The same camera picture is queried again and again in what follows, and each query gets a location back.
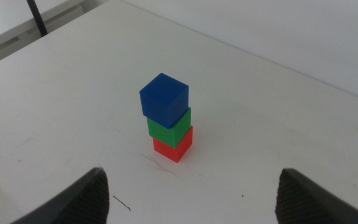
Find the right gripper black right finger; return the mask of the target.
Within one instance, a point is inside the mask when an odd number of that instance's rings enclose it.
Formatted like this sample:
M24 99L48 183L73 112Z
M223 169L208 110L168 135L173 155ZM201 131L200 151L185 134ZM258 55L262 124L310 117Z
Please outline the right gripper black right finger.
M358 209L292 168L280 174L275 214L279 224L358 223Z

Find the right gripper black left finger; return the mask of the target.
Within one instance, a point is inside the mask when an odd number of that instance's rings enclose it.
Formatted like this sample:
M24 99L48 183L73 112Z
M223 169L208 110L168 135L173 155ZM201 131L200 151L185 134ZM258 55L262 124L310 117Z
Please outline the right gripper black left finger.
M21 224L106 223L109 213L108 178L93 168L54 198L16 220Z

